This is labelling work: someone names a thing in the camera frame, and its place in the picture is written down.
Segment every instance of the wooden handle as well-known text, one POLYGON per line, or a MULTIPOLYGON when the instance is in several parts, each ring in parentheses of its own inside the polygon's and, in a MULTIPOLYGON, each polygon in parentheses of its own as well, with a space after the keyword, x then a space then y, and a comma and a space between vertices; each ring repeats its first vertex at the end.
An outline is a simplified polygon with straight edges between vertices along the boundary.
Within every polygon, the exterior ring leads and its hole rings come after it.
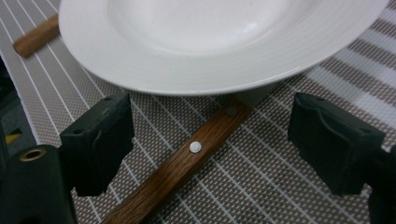
POLYGON ((120 204, 103 224, 141 223, 147 221, 207 160, 223 145, 251 108, 233 99, 205 123, 180 149, 170 156, 151 176, 120 204), (192 142, 202 149, 190 152, 192 142))
POLYGON ((55 15, 18 39, 14 43, 14 49, 23 58, 27 58, 59 34, 58 15, 55 15))

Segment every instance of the woven mat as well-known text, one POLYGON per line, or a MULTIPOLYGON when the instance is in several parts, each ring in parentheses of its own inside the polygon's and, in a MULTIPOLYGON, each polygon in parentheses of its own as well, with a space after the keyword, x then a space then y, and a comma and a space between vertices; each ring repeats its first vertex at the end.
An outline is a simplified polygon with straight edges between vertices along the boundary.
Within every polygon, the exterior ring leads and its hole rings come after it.
MULTIPOLYGON (((81 67, 59 37, 30 59, 12 42, 57 12, 59 0, 0 0, 0 50, 39 144, 104 96, 123 91, 81 67)), ((359 39, 308 72, 281 82, 200 173, 152 222, 367 223, 370 189, 332 196, 287 141, 293 94, 326 98, 396 143, 396 0, 359 39)), ((131 91, 136 138, 107 194, 78 198, 79 223, 98 223, 230 96, 163 97, 131 91)))

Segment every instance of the black plastic part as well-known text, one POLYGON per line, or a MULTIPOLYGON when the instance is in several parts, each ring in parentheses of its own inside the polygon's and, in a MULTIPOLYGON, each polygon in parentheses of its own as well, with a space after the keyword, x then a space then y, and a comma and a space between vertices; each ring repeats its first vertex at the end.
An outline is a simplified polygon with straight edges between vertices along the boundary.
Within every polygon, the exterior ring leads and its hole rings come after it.
POLYGON ((340 107, 314 95, 296 93, 289 140, 333 194, 359 194, 364 165, 382 153, 385 134, 340 107))
POLYGON ((122 159, 133 148, 134 124, 128 93, 104 98, 61 133, 61 160, 68 188, 78 196, 106 191, 122 159))
POLYGON ((8 150, 5 142, 6 136, 3 132, 1 117, 0 117, 0 190, 2 188, 3 180, 6 174, 6 165, 8 161, 8 150))
POLYGON ((0 194, 0 223, 77 223, 58 149, 29 147, 10 158, 0 194))
POLYGON ((365 164, 367 183, 373 188, 369 199, 372 224, 396 224, 396 146, 365 164))

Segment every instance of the brass grommet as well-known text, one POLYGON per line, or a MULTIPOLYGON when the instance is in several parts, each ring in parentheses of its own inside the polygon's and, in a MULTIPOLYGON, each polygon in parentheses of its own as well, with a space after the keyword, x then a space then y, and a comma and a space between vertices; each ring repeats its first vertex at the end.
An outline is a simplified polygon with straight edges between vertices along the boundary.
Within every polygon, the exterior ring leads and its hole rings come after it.
POLYGON ((35 161, 46 154, 45 149, 35 148, 30 151, 23 153, 20 157, 21 161, 35 161))

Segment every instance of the metal rivet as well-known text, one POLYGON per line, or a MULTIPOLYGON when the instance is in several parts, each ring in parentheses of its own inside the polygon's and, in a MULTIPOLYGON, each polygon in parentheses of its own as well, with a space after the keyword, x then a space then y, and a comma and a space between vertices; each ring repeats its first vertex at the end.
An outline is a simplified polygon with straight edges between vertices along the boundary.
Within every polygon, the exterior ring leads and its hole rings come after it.
POLYGON ((199 142, 193 142, 190 144, 190 152, 192 153, 198 153, 199 151, 201 151, 201 143, 199 142))
POLYGON ((227 108, 227 115, 228 116, 235 116, 237 114, 238 110, 235 108, 235 106, 229 106, 227 108))

